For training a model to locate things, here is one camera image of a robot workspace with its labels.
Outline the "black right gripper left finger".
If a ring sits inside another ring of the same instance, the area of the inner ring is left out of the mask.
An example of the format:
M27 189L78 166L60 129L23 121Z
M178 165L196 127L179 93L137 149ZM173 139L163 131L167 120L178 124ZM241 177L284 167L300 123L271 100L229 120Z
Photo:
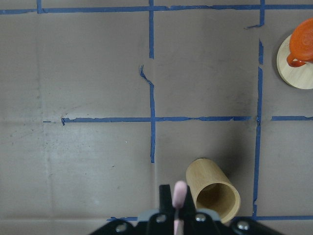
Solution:
M159 211L161 213L174 212L170 185L159 186Z

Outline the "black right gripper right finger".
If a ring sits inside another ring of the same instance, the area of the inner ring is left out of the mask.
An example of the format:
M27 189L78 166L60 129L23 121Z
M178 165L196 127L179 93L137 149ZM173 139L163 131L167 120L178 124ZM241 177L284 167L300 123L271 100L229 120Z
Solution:
M195 212L196 212L196 207L193 201L191 190L190 190L190 187L187 186L187 192L186 192L185 200L184 200L183 207L182 207L182 213L195 213Z

